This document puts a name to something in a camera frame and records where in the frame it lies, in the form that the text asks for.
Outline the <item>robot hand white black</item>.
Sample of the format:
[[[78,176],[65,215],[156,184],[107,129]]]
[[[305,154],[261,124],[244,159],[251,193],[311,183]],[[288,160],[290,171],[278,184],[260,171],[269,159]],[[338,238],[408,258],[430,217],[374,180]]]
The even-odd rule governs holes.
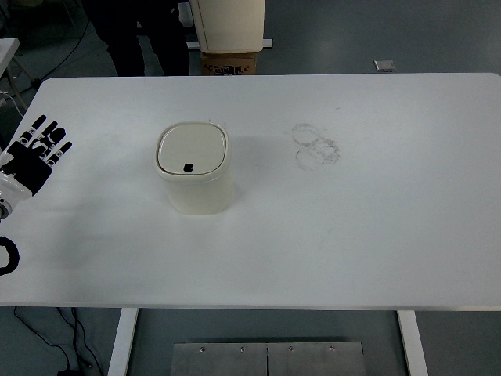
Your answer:
[[[46,124],[43,114],[29,129],[1,152],[1,217],[7,218],[13,209],[36,195],[45,185],[54,166],[70,150],[66,129],[57,121]]]

